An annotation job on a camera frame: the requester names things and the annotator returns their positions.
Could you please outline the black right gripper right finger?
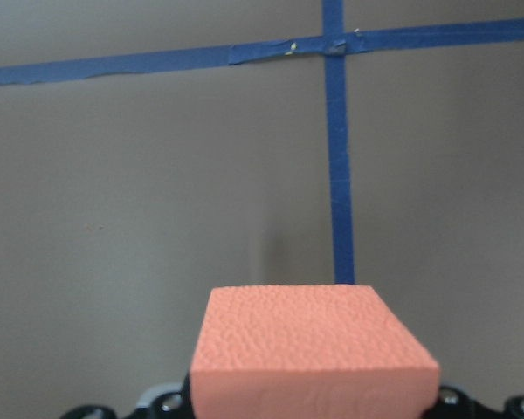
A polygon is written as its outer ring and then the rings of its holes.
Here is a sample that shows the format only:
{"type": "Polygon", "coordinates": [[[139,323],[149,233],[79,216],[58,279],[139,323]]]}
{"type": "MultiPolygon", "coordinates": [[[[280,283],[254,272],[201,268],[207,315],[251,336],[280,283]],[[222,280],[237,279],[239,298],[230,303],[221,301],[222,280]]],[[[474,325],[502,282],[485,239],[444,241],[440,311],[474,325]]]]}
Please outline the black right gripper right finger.
{"type": "Polygon", "coordinates": [[[524,419],[524,395],[507,398],[502,409],[492,409],[459,388],[441,385],[425,419],[524,419]]]}

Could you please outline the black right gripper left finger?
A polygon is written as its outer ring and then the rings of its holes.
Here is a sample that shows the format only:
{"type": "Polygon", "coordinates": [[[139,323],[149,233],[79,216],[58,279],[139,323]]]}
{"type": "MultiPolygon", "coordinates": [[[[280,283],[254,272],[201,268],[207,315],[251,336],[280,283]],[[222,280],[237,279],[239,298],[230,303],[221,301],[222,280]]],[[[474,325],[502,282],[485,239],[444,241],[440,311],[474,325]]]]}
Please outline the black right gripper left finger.
{"type": "MultiPolygon", "coordinates": [[[[139,397],[134,410],[124,418],[194,418],[190,378],[182,382],[166,382],[145,390],[139,397]]],[[[66,411],[62,419],[102,418],[116,419],[120,416],[105,405],[84,404],[66,411]]]]}

